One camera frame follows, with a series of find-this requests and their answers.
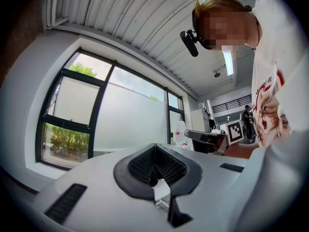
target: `woman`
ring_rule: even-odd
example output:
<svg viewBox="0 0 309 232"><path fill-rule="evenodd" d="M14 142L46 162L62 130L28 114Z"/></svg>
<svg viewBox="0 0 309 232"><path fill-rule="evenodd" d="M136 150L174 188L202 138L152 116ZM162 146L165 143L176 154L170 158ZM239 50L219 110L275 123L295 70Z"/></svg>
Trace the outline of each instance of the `woman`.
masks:
<svg viewBox="0 0 309 232"><path fill-rule="evenodd" d="M248 158L255 148L289 135L289 122L275 94L292 75L308 43L288 7L282 0L256 0L253 9L237 0L197 0L195 16L194 28L206 49L232 51L246 44L255 51L252 107L259 142L231 145L226 155Z"/></svg>

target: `neck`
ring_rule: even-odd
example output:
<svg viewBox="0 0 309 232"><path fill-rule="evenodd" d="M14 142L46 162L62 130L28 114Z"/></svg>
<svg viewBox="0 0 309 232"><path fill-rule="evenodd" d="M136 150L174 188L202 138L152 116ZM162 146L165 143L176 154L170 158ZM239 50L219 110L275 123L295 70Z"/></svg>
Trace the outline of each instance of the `neck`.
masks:
<svg viewBox="0 0 309 232"><path fill-rule="evenodd" d="M257 25L257 21L253 12L247 12L247 41L246 45L255 49L259 44L259 40L262 36L262 30L260 26Z"/></svg>

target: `blonde hair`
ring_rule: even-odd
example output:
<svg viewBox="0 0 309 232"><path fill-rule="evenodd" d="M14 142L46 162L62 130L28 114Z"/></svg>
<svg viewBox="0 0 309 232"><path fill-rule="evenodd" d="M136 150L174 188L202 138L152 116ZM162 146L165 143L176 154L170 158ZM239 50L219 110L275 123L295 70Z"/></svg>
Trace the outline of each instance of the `blonde hair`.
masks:
<svg viewBox="0 0 309 232"><path fill-rule="evenodd" d="M252 8L249 5L243 6L237 0L207 0L202 5L200 5L201 0L197 0L195 5L195 13L198 18L201 14L205 13L207 10L218 7L230 7L238 12L249 12Z"/></svg>

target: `white bottle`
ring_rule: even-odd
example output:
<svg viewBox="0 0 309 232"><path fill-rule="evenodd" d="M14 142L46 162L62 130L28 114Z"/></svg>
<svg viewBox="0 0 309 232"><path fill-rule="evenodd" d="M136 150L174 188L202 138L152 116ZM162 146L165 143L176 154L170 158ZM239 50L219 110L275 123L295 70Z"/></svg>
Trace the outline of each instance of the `white bottle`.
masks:
<svg viewBox="0 0 309 232"><path fill-rule="evenodd" d="M173 140L176 145L182 146L187 142L187 138L184 135L185 131L185 123L183 121L177 121L174 124L174 131L173 131Z"/></svg>

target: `black metal railing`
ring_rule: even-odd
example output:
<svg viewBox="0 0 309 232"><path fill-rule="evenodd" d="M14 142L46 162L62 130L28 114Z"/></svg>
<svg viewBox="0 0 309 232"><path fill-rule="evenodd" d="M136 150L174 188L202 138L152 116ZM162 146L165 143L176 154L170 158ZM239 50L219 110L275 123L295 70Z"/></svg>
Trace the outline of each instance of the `black metal railing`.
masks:
<svg viewBox="0 0 309 232"><path fill-rule="evenodd" d="M252 96L251 95L247 95L244 97L241 97L239 99L233 100L233 101L229 101L227 103L223 103L217 106L213 106L213 112L214 113L218 113L218 112L222 112L222 111L226 111L235 107L239 107L239 106L243 106L245 104L251 103L252 102Z"/></svg>

